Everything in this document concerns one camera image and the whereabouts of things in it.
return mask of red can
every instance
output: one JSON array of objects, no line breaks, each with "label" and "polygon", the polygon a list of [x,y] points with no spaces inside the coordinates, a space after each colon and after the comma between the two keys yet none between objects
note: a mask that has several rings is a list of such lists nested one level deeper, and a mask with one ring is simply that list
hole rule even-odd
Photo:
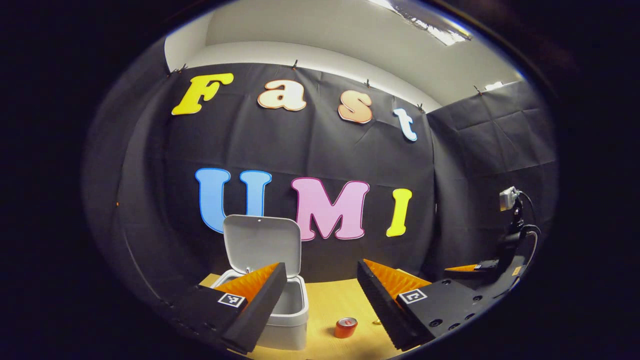
[{"label": "red can", "polygon": [[335,323],[333,335],[340,339],[348,338],[356,331],[357,325],[358,320],[354,318],[341,318]]}]

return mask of wooden table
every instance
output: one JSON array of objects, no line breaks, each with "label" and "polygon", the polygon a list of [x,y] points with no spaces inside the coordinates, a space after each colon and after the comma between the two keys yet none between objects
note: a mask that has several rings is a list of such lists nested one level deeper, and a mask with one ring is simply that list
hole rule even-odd
[{"label": "wooden table", "polygon": [[[200,285],[210,287],[219,275],[210,274]],[[401,354],[391,343],[382,325],[373,324],[378,317],[369,304],[357,279],[313,282],[307,285],[309,321],[304,350],[277,350],[256,346],[245,355],[251,359],[388,359]],[[358,320],[355,333],[346,339],[333,336],[340,318]]]}]

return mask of white trash bin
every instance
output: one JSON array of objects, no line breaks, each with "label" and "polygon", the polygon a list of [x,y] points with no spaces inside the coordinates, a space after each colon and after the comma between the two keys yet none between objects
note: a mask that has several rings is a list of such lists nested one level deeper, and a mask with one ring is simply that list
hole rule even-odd
[{"label": "white trash bin", "polygon": [[302,242],[297,223],[287,218],[229,215],[223,231],[232,269],[211,288],[273,263],[285,263],[287,283],[257,345],[303,350],[307,344],[309,303],[305,281],[298,275]]}]

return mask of pink letter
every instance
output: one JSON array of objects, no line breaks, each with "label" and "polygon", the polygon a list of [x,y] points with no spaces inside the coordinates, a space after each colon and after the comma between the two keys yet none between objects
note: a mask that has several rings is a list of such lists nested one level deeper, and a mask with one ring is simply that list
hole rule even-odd
[{"label": "pink letter", "polygon": [[298,192],[296,222],[300,226],[302,241],[313,240],[316,237],[316,233],[311,230],[311,217],[316,221],[324,239],[331,235],[340,218],[342,225],[335,232],[336,238],[357,239],[364,235],[362,208],[364,196],[369,192],[369,184],[362,181],[346,183],[333,205],[319,179],[299,177],[291,181],[291,187]]}]

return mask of black fabric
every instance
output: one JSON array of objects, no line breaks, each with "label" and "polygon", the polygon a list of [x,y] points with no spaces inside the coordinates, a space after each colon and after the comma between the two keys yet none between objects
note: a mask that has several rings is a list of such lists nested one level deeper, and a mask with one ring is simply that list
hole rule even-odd
[{"label": "black fabric", "polygon": [[[224,72],[234,74],[233,82],[221,86],[212,100],[201,101],[203,107],[198,113],[170,114],[191,78]],[[259,106],[257,98],[265,91],[264,84],[274,79],[301,83],[306,108],[287,111]],[[373,120],[361,125],[340,119],[337,108],[346,90],[371,96]],[[413,118],[412,129],[419,135],[415,143],[404,139],[392,113],[394,108],[404,108]],[[194,274],[204,268],[221,274],[230,268],[223,235],[209,229],[200,216],[195,172],[206,167],[231,173],[224,187],[226,215],[246,211],[246,186],[239,180],[244,170],[262,170],[273,176],[266,186],[264,215],[293,220],[298,198],[291,181],[297,177],[322,180],[332,202],[348,181],[369,183],[362,222],[364,237],[339,240],[332,234],[322,239],[312,222],[316,238],[302,243],[300,275],[307,282],[354,278],[355,263],[360,258],[419,271],[432,233],[434,202],[431,136],[426,118],[416,106],[357,81],[319,71],[256,63],[223,64],[186,69],[179,74],[152,126],[146,154],[149,173],[140,184],[153,184],[159,196],[147,205],[166,212],[167,225],[176,236],[167,239],[162,249],[157,248],[162,241],[155,240],[154,252],[168,251],[168,244],[174,241],[183,243],[189,249],[186,259]],[[395,206],[392,192],[396,188],[411,190],[413,197],[406,233],[389,238],[386,230],[391,224]],[[129,241],[138,240],[130,237]],[[158,266],[154,264],[157,259],[141,261]]]},{"label": "black fabric", "polygon": [[86,135],[82,197],[86,220],[106,261],[141,300],[157,304],[145,284],[115,216],[116,194],[125,152],[141,114],[168,81],[164,38],[151,45],[113,84]]},{"label": "black fabric", "polygon": [[207,274],[206,268],[193,261],[188,241],[181,241],[170,227],[163,206],[165,192],[154,186],[163,178],[152,172],[145,159],[149,144],[155,140],[153,125],[171,111],[166,98],[175,79],[166,79],[156,89],[131,135],[116,198],[120,224],[115,224],[113,231],[113,239],[126,245],[150,290],[168,302]]},{"label": "black fabric", "polygon": [[[548,234],[558,197],[554,129],[544,103],[527,83],[460,100],[427,118],[439,230],[423,266],[429,278],[439,278],[444,268],[493,256],[511,221],[509,211],[499,211],[498,193],[510,186],[531,198],[538,225]],[[523,202],[525,222],[533,224],[531,207]],[[521,248],[531,249],[530,241]]]}]

